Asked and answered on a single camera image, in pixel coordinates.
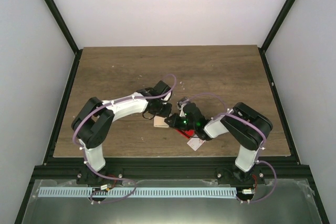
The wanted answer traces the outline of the beige leather card holder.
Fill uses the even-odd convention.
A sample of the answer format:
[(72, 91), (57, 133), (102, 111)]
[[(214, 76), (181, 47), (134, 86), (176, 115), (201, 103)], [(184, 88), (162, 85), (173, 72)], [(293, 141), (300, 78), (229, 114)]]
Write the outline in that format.
[(169, 128), (169, 125), (165, 122), (166, 118), (161, 116), (155, 116), (153, 119), (153, 126), (158, 128)]

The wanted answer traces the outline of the white card pink pattern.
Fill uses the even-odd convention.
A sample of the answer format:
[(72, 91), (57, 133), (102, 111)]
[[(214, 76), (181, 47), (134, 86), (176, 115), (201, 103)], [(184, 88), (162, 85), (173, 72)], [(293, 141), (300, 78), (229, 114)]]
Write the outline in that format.
[(205, 143), (205, 140), (201, 140), (198, 137), (192, 137), (187, 142), (187, 145), (193, 150), (197, 151), (203, 144)]

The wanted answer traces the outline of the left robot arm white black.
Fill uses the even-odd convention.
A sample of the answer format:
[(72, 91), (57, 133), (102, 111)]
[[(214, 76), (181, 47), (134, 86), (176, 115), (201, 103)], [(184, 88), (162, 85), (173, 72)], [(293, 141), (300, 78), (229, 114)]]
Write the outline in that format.
[(137, 113), (168, 116), (172, 91), (172, 87), (159, 81), (153, 88), (140, 89), (126, 97), (113, 100), (92, 97), (87, 101), (71, 124), (72, 140), (84, 151), (84, 163), (91, 167), (88, 176), (95, 184), (102, 184), (107, 178), (102, 143), (112, 123)]

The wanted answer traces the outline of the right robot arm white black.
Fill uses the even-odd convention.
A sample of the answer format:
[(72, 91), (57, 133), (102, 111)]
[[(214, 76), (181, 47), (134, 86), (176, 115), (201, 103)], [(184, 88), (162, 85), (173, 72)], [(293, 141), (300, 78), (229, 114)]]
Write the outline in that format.
[(231, 174), (241, 184), (251, 179), (260, 151), (273, 129), (268, 118), (242, 102), (212, 119), (206, 119), (195, 103), (186, 102), (180, 106), (179, 113), (170, 115), (164, 122), (181, 132), (193, 131), (189, 138), (197, 141), (206, 142), (231, 134), (240, 144)]

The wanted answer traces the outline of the red card black stripe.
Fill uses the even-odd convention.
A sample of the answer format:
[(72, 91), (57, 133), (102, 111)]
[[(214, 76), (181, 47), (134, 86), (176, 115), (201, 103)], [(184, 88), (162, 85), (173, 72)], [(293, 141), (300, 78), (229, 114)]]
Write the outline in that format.
[(195, 136), (195, 131), (194, 130), (178, 130), (176, 129), (176, 131), (182, 135), (183, 137), (187, 138), (187, 139), (191, 139)]

